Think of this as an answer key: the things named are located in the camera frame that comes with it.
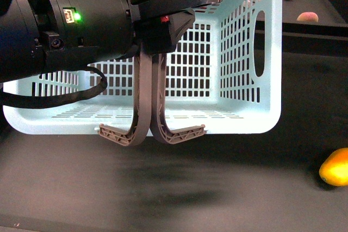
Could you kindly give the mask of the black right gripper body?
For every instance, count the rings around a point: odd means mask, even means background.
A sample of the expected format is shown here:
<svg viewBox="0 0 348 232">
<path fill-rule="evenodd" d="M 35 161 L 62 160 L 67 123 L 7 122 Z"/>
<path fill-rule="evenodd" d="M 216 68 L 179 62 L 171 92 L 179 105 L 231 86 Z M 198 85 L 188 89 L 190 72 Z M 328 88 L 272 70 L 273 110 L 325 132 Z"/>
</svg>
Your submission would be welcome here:
<svg viewBox="0 0 348 232">
<path fill-rule="evenodd" d="M 128 54 L 144 49 L 146 54 L 171 53 L 195 15 L 190 0 L 127 0 L 132 21 Z"/>
</svg>

